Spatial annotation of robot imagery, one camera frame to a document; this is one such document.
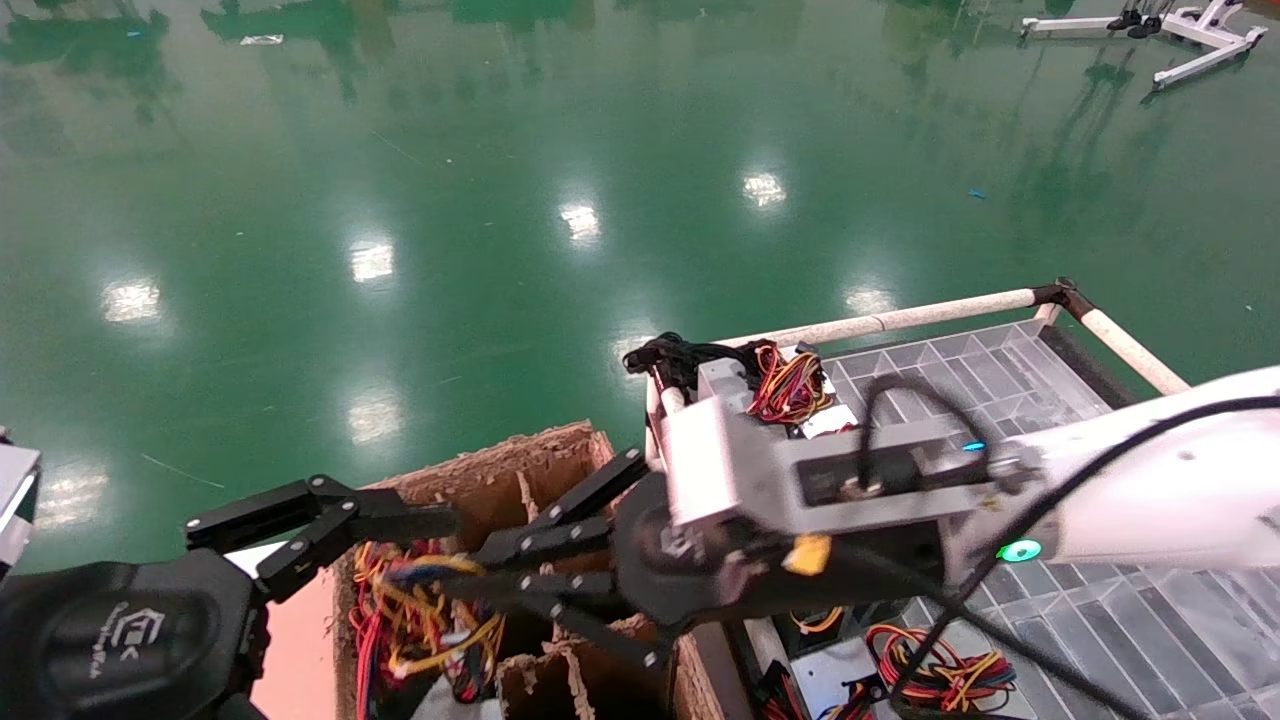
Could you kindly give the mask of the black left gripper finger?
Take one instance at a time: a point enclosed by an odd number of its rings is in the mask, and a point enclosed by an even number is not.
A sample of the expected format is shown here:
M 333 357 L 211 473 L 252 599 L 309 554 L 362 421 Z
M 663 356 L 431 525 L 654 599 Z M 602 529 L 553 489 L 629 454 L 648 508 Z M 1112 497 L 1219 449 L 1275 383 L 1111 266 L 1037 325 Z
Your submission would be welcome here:
M 186 523 L 186 548 L 230 553 L 317 520 L 357 491 L 330 477 L 311 477 L 207 510 Z
M 257 565 L 257 587 L 271 602 L 289 600 L 357 544 L 445 538 L 460 530 L 461 515 L 451 503 L 413 506 L 399 497 L 343 497 L 308 501 L 301 519 L 285 525 L 294 528 L 300 532 Z

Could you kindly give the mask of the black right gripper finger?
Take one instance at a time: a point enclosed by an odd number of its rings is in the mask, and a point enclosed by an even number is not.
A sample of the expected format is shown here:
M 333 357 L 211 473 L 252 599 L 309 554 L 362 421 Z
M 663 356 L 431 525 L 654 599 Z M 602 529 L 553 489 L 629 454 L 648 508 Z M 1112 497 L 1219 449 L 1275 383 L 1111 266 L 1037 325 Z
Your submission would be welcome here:
M 454 600 L 479 600 L 497 611 L 522 611 L 543 618 L 571 635 L 645 670 L 666 670 L 671 644 L 645 642 L 620 630 L 591 611 L 598 603 L 620 602 L 608 571 L 570 575 L 535 571 L 460 574 L 439 582 L 443 594 Z
M 529 524 L 490 533 L 476 564 L 515 570 L 608 548 L 613 521 L 607 509 L 648 473 L 640 448 L 617 454 Z

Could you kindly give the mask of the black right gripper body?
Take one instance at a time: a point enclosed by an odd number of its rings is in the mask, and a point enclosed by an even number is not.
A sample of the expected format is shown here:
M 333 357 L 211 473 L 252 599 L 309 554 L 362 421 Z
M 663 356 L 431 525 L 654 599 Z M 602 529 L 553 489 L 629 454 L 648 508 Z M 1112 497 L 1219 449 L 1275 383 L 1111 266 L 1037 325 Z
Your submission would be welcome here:
M 859 562 L 860 550 L 918 571 L 929 582 L 942 583 L 946 575 L 933 520 L 833 536 L 826 568 L 812 577 L 785 569 L 792 547 L 792 537 L 744 518 L 677 528 L 660 473 L 648 473 L 614 511 L 612 556 L 621 597 L 636 612 L 678 634 L 703 623 L 913 596 L 906 580 Z

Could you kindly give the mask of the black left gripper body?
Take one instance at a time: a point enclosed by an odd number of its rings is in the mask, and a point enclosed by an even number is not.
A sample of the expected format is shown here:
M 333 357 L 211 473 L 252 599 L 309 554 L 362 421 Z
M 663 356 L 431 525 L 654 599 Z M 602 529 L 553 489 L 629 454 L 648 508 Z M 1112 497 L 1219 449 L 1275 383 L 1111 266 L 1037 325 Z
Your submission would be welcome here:
M 5 719 L 257 719 L 266 597 L 232 561 L 92 562 L 3 583 Z

